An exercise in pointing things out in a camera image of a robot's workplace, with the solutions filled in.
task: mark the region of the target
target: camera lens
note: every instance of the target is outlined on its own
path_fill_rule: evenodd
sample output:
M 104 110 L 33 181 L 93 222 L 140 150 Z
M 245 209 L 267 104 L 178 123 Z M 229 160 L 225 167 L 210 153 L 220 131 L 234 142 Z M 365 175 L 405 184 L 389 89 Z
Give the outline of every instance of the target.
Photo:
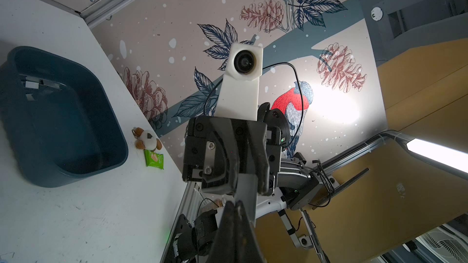
M 252 52 L 242 50 L 234 58 L 234 68 L 238 73 L 249 73 L 255 65 Z

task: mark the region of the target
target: green snack packet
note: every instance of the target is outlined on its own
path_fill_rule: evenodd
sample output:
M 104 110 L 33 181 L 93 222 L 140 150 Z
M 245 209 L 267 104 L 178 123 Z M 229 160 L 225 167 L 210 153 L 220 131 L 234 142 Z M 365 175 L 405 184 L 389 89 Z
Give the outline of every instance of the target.
M 160 155 L 145 149 L 145 159 L 147 167 L 164 169 L 164 155 Z

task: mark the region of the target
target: camera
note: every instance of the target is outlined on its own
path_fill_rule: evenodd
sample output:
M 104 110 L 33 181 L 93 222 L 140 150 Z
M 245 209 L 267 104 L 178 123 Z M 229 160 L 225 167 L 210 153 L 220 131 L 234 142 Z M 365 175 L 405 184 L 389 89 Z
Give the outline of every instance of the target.
M 231 45 L 214 116 L 257 120 L 262 65 L 262 47 L 240 43 Z
M 238 73 L 249 73 L 255 66 L 255 57 L 249 50 L 242 50 L 234 58 L 234 68 Z

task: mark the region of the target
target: fluorescent light fixture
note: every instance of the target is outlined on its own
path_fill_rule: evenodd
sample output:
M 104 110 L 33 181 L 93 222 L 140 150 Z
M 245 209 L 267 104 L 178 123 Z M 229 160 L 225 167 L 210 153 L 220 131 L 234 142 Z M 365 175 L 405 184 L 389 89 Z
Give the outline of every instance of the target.
M 408 150 L 468 173 L 468 154 L 446 148 L 445 146 L 427 142 L 420 139 L 413 139 L 406 144 Z

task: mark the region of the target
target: ventilation grille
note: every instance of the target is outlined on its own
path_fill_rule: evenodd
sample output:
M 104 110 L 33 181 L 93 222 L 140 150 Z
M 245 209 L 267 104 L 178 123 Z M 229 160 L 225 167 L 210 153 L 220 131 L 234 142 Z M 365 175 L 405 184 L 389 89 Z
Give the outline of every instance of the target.
M 433 229 L 421 235 L 419 241 L 446 263 L 468 263 L 468 246 L 456 235 Z

